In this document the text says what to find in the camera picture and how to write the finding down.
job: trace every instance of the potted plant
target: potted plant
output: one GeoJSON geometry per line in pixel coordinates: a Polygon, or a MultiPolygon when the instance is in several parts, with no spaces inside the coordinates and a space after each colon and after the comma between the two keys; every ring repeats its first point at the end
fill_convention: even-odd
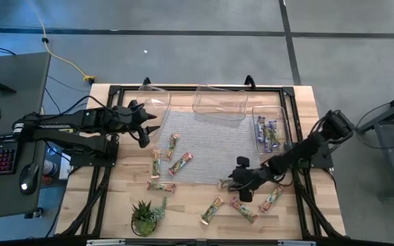
{"type": "Polygon", "coordinates": [[[137,207],[133,205],[133,214],[131,215],[131,229],[138,236],[149,236],[156,229],[157,222],[165,216],[167,198],[162,200],[162,206],[150,209],[151,201],[146,204],[139,201],[137,207]]]}

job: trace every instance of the candy bar wrapper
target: candy bar wrapper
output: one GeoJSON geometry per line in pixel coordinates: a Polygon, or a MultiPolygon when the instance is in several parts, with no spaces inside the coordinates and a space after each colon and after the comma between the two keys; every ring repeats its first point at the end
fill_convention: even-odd
{"type": "Polygon", "coordinates": [[[153,170],[151,178],[159,178],[161,175],[161,150],[153,150],[153,170]]]}
{"type": "Polygon", "coordinates": [[[168,172],[174,176],[186,163],[192,160],[192,154],[186,152],[173,166],[168,168],[168,172]]]}
{"type": "Polygon", "coordinates": [[[268,212],[268,210],[272,207],[272,205],[279,199],[282,195],[284,189],[282,186],[276,187],[273,192],[265,199],[265,201],[259,205],[259,210],[263,212],[268,212]]]}
{"type": "Polygon", "coordinates": [[[272,142],[272,147],[279,147],[280,143],[278,140],[278,132],[276,130],[276,120],[269,120],[268,127],[270,129],[270,140],[272,142]]]}
{"type": "Polygon", "coordinates": [[[232,198],[230,205],[237,209],[250,223],[254,223],[258,219],[258,215],[248,210],[243,204],[239,203],[236,197],[232,198]]]}
{"type": "Polygon", "coordinates": [[[149,190],[167,191],[167,192],[171,192],[171,193],[174,193],[176,191],[175,184],[161,184],[158,182],[151,182],[151,181],[147,181],[146,188],[147,188],[147,191],[149,191],[149,190]]]}
{"type": "Polygon", "coordinates": [[[268,125],[264,126],[264,152],[271,153],[272,150],[272,130],[268,125]]]}
{"type": "Polygon", "coordinates": [[[172,155],[174,154],[174,150],[176,149],[180,138],[181,135],[178,133],[171,134],[170,143],[168,143],[167,152],[165,153],[165,160],[171,161],[172,155]]]}
{"type": "Polygon", "coordinates": [[[217,188],[218,189],[223,189],[229,186],[229,184],[234,183],[233,179],[226,179],[226,180],[218,180],[218,185],[217,188]]]}
{"type": "Polygon", "coordinates": [[[221,207],[223,204],[223,199],[217,195],[213,203],[210,205],[208,210],[200,217],[200,222],[205,224],[206,226],[209,225],[209,222],[211,222],[212,218],[215,216],[215,213],[217,212],[218,208],[221,207]]]}
{"type": "Polygon", "coordinates": [[[265,126],[265,117],[258,116],[258,124],[257,124],[257,140],[261,143],[264,142],[264,126],[265,126]]]}

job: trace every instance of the gray desk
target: gray desk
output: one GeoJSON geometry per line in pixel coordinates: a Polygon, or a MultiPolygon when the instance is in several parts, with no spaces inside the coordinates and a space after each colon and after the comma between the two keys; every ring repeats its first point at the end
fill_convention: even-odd
{"type": "MultiPolygon", "coordinates": [[[[0,136],[12,134],[12,124],[25,114],[40,112],[50,62],[48,53],[0,57],[0,83],[10,86],[16,94],[0,92],[0,136]]],[[[38,205],[40,181],[31,195],[19,191],[19,174],[24,166],[35,161],[42,173],[46,145],[44,142],[20,146],[16,173],[0,175],[0,217],[30,213],[38,205]]]]}

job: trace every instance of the gray mesh mat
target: gray mesh mat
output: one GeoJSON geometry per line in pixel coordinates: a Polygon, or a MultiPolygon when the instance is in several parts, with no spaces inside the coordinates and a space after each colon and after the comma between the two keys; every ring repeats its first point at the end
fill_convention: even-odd
{"type": "Polygon", "coordinates": [[[194,113],[170,112],[159,139],[163,155],[171,133],[179,133],[181,138],[172,160],[161,161],[160,181],[217,184],[218,179],[232,173],[238,156],[248,157],[251,167],[259,166],[252,116],[233,128],[196,120],[194,113]],[[168,168],[185,152],[192,153],[194,158],[171,176],[168,168]]]}

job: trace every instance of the purple snack bar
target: purple snack bar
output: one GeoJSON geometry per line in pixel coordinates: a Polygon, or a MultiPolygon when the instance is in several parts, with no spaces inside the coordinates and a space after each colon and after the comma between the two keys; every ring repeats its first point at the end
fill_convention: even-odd
{"type": "Polygon", "coordinates": [[[265,117],[258,116],[258,124],[257,124],[257,140],[261,143],[264,142],[264,125],[265,125],[265,117]]]}

